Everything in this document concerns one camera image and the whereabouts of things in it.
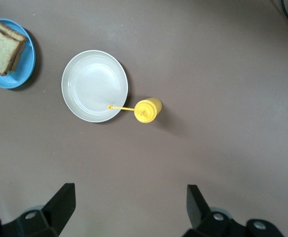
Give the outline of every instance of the plate rim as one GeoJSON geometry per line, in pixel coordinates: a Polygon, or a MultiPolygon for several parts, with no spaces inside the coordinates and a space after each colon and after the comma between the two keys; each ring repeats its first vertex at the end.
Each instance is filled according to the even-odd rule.
{"type": "Polygon", "coordinates": [[[29,40],[29,43],[30,43],[31,48],[32,48],[32,50],[31,50],[32,51],[32,56],[31,56],[31,58],[32,58],[32,67],[31,67],[31,69],[28,72],[29,75],[27,77],[25,77],[25,79],[19,80],[19,81],[17,81],[14,84],[8,84],[7,83],[6,85],[0,85],[0,88],[14,89],[14,88],[17,88],[17,87],[21,86],[23,83],[25,83],[30,78],[30,76],[32,75],[32,73],[33,73],[33,71],[35,69],[35,65],[36,65],[36,50],[35,50],[35,46],[33,44],[33,41],[31,39],[30,35],[28,34],[28,32],[20,24],[18,24],[17,22],[15,22],[15,21],[13,21],[11,19],[7,19],[7,18],[0,18],[0,22],[2,22],[3,24],[5,24],[5,22],[10,22],[10,23],[14,24],[15,26],[17,26],[22,31],[22,33],[25,34],[25,36],[29,40]]]}
{"type": "Polygon", "coordinates": [[[101,123],[101,122],[105,122],[105,121],[108,121],[112,118],[114,118],[121,110],[116,110],[116,113],[113,114],[111,117],[107,118],[107,119],[103,119],[103,120],[100,120],[100,121],[94,121],[94,120],[88,120],[88,119],[85,119],[85,118],[82,118],[81,116],[77,115],[73,110],[72,108],[68,105],[68,102],[66,101],[66,96],[64,95],[64,84],[65,84],[65,79],[64,79],[64,74],[65,74],[65,71],[68,69],[68,67],[70,66],[71,62],[76,58],[78,57],[79,55],[81,54],[84,54],[84,53],[88,53],[88,52],[100,52],[100,53],[103,53],[105,55],[107,55],[108,57],[112,58],[122,69],[123,71],[123,74],[124,74],[124,78],[125,78],[125,82],[126,82],[126,93],[125,93],[125,98],[123,99],[124,100],[124,103],[126,102],[126,99],[127,99],[127,96],[128,96],[128,92],[129,92],[129,84],[128,84],[128,78],[127,78],[127,75],[125,73],[125,70],[124,68],[122,67],[121,63],[115,58],[113,57],[111,54],[107,53],[107,52],[104,52],[104,51],[101,51],[101,50],[96,50],[96,49],[90,49],[90,50],[86,50],[86,51],[83,51],[83,52],[80,52],[78,53],[77,55],[75,55],[66,65],[66,67],[64,68],[64,71],[63,71],[63,74],[62,74],[62,81],[61,81],[61,89],[62,89],[62,96],[63,96],[63,99],[67,105],[67,107],[69,108],[69,110],[74,114],[76,115],[78,118],[84,120],[84,121],[87,121],[87,122],[93,122],[93,123],[101,123]]]}

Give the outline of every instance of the plate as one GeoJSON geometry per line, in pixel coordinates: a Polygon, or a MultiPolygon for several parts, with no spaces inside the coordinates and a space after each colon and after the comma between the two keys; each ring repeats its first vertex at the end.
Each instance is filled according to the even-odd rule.
{"type": "Polygon", "coordinates": [[[120,110],[128,94],[128,81],[121,64],[110,54],[88,50],[76,55],[65,67],[62,94],[68,108],[88,122],[104,122],[120,110]]]}
{"type": "Polygon", "coordinates": [[[22,85],[31,76],[35,68],[36,52],[30,36],[22,26],[17,22],[4,18],[0,18],[0,22],[28,38],[16,70],[14,72],[9,72],[6,76],[0,75],[0,87],[12,89],[22,85]]]}

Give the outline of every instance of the screw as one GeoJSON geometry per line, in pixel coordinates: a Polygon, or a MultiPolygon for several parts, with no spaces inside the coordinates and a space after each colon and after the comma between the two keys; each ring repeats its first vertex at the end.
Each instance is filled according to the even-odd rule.
{"type": "Polygon", "coordinates": [[[260,229],[260,230],[265,230],[266,229],[266,226],[264,225],[264,223],[260,222],[260,221],[255,221],[253,223],[253,225],[257,228],[257,229],[260,229]]]}
{"type": "Polygon", "coordinates": [[[29,220],[29,219],[32,219],[36,216],[36,211],[33,211],[33,212],[30,212],[26,215],[25,219],[26,220],[29,220]]]}
{"type": "Polygon", "coordinates": [[[213,217],[214,217],[214,219],[216,219],[217,221],[222,221],[222,220],[224,220],[224,217],[223,217],[221,214],[219,214],[219,213],[215,213],[215,214],[213,215],[213,217]]]}

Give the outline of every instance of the tabletop surface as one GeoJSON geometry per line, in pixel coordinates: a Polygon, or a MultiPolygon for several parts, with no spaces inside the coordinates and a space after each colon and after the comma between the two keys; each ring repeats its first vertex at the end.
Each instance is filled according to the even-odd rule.
{"type": "Polygon", "coordinates": [[[244,225],[288,237],[288,21],[265,0],[0,0],[36,48],[36,67],[0,88],[0,218],[45,204],[66,182],[76,210],[61,236],[180,237],[186,186],[244,225]],[[123,66],[126,106],[158,97],[143,124],[122,111],[75,116],[61,79],[78,53],[123,66]]]}

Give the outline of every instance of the blue plate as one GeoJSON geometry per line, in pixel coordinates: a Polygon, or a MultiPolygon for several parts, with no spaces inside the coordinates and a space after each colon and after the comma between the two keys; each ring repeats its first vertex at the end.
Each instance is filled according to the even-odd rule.
{"type": "Polygon", "coordinates": [[[36,52],[30,36],[22,26],[17,22],[4,18],[1,18],[0,22],[28,38],[16,70],[14,72],[9,72],[6,76],[0,75],[0,87],[12,89],[22,85],[31,76],[35,68],[36,52]]]}

